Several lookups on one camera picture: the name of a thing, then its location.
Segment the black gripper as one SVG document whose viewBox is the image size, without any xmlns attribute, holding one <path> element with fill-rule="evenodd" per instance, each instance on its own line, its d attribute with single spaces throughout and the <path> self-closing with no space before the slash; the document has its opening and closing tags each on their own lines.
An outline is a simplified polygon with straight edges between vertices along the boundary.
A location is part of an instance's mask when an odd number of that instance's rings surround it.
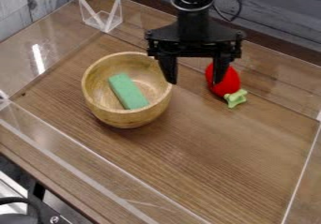
<svg viewBox="0 0 321 224">
<path fill-rule="evenodd" d="M 243 32 L 218 23 L 204 9 L 177 11 L 176 21 L 145 32 L 147 54 L 157 58 L 168 83 L 176 84 L 176 57 L 214 57 L 211 83 L 222 82 L 231 59 L 242 55 Z"/>
</svg>

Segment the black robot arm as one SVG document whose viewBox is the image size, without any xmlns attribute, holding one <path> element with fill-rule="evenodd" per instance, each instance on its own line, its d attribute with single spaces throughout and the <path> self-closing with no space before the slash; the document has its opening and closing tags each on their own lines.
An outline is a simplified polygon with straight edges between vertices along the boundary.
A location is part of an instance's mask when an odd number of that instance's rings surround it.
<svg viewBox="0 0 321 224">
<path fill-rule="evenodd" d="M 177 10 L 176 20 L 145 32 L 147 55 L 157 61 L 164 78 L 171 84 L 176 84 L 179 57 L 208 57 L 212 60 L 210 84 L 216 85 L 223 81 L 230 63 L 242 55 L 246 34 L 211 18 L 214 0 L 169 2 Z"/>
</svg>

